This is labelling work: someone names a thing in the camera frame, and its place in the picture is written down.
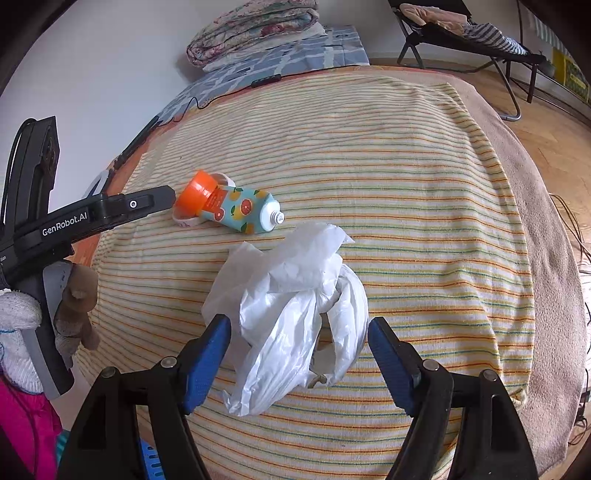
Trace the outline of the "left hand white glove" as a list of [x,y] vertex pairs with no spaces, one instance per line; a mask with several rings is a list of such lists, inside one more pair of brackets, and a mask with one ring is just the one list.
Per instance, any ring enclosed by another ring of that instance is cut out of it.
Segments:
[[28,394],[54,400],[73,386],[73,355],[100,339],[89,313],[97,303],[98,275],[89,267],[58,261],[46,267],[34,286],[41,298],[1,290],[1,373]]

